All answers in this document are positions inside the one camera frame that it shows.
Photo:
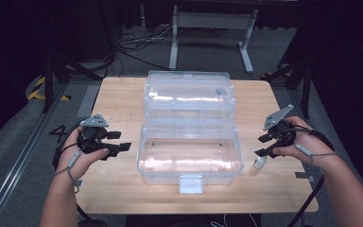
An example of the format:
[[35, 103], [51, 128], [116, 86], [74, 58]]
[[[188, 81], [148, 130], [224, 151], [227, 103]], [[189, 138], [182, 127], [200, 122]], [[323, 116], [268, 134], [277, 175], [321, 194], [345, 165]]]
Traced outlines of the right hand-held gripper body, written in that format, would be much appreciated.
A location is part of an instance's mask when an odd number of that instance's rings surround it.
[[263, 131], [270, 134], [278, 145], [290, 146], [295, 138], [292, 125], [285, 120], [285, 116], [294, 108], [289, 104], [283, 109], [266, 116]]

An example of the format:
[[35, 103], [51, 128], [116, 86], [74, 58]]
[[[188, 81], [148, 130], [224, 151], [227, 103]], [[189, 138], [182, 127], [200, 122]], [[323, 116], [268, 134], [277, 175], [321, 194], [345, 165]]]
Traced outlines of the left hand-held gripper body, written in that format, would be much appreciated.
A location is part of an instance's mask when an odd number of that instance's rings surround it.
[[84, 153], [91, 153], [102, 149], [102, 140], [108, 135], [109, 123], [98, 113], [79, 122], [81, 132], [78, 136], [78, 145]]

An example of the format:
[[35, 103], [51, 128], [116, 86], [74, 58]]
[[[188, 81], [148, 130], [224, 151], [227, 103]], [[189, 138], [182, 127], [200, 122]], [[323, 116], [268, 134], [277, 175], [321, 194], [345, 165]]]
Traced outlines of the small white dropper bottle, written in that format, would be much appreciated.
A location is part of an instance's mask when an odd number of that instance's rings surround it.
[[260, 170], [265, 165], [265, 163], [267, 162], [267, 160], [268, 160], [268, 157], [267, 156], [264, 156], [264, 157], [258, 156], [254, 160], [253, 167], [255, 169], [257, 169], [257, 170]]

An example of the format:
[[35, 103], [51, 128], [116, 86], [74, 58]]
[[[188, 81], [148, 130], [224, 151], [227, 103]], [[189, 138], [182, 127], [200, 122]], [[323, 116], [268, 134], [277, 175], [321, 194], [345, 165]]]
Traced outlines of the clear plastic storage box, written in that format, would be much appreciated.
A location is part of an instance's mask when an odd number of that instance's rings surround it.
[[175, 184], [182, 194], [195, 194], [241, 173], [236, 99], [227, 73], [151, 71], [144, 104], [137, 168], [145, 183]]

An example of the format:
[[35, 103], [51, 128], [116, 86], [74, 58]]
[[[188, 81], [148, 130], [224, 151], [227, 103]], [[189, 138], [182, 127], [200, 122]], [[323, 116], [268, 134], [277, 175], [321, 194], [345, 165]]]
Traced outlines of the person's right hand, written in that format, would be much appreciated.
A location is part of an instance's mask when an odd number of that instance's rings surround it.
[[337, 158], [325, 143], [306, 131], [298, 131], [291, 146], [275, 148], [273, 153], [280, 156], [291, 156], [303, 163], [321, 168], [324, 168], [331, 159]]

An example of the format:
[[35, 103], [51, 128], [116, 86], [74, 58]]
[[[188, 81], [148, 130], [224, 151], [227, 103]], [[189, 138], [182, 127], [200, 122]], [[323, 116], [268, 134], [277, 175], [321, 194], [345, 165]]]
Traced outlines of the person's left hand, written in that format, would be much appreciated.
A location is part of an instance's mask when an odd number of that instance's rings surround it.
[[75, 181], [82, 177], [91, 164], [105, 157], [109, 150], [102, 148], [89, 154], [85, 154], [78, 145], [78, 136], [81, 127], [73, 130], [63, 144], [60, 151], [60, 160], [54, 179], [64, 178], [66, 181]]

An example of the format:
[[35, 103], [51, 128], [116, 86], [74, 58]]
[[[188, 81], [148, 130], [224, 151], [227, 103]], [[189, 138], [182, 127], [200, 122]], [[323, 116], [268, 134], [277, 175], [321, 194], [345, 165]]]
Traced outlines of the grey tape piece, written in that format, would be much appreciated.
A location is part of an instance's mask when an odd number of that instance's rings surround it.
[[314, 176], [308, 175], [305, 172], [295, 172], [295, 177], [297, 179], [307, 179], [310, 183], [313, 183], [315, 181]]

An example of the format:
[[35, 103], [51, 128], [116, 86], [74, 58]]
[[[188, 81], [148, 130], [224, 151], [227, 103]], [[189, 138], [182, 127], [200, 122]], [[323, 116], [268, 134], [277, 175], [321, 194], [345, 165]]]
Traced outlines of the black tripod stand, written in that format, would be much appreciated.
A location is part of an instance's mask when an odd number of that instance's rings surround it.
[[299, 61], [282, 67], [273, 73], [265, 73], [261, 80], [272, 81], [287, 73], [290, 74], [285, 82], [287, 90], [296, 90], [302, 84], [301, 110], [305, 118], [309, 118], [309, 97], [311, 87], [310, 63]]
[[71, 78], [69, 72], [75, 71], [92, 80], [103, 80], [96, 71], [107, 68], [108, 66], [109, 65], [107, 63], [104, 63], [93, 68], [86, 68], [68, 56], [60, 54], [49, 55], [45, 62], [43, 74], [45, 78], [45, 100], [43, 113], [46, 114], [54, 104], [53, 77], [56, 77], [59, 83], [67, 83]]

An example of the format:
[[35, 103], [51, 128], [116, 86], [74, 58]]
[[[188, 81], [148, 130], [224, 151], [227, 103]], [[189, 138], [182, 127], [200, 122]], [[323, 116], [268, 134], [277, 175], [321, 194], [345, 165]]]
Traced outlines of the metal floor rail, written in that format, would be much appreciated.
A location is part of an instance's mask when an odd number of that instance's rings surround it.
[[295, 91], [288, 91], [288, 102], [295, 106], [292, 115], [298, 115], [315, 130], [322, 132], [332, 143], [335, 152], [348, 164], [355, 176], [363, 183], [363, 122], [355, 119], [356, 112], [339, 114], [329, 118], [322, 103], [316, 100], [315, 111], [305, 117], [299, 95]]
[[2, 213], [3, 208], [7, 204], [9, 197], [11, 196], [14, 188], [19, 182], [23, 172], [26, 168], [26, 165], [36, 150], [37, 144], [41, 139], [41, 134], [43, 128], [46, 126], [50, 116], [53, 113], [53, 110], [56, 108], [58, 103], [61, 100], [61, 96], [64, 94], [67, 88], [66, 84], [59, 84], [54, 95], [51, 99], [50, 106], [48, 107], [45, 113], [42, 113], [38, 118], [37, 123], [35, 124], [33, 130], [31, 131], [30, 136], [28, 137], [26, 144], [23, 146], [20, 154], [18, 155], [16, 161], [11, 166], [9, 173], [6, 175], [5, 180], [0, 186], [0, 215]]

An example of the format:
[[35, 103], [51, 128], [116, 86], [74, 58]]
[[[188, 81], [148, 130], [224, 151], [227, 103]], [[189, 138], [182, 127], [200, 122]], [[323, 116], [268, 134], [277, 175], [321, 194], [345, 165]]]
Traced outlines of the grey metal desk frame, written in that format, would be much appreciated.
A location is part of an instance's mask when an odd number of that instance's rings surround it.
[[175, 70], [178, 61], [178, 29], [179, 28], [215, 28], [244, 30], [245, 38], [237, 44], [240, 56], [248, 74], [253, 73], [253, 66], [249, 56], [248, 45], [251, 38], [258, 10], [254, 9], [249, 14], [230, 14], [212, 12], [184, 12], [178, 5], [173, 6], [172, 14], [172, 44], [168, 68]]

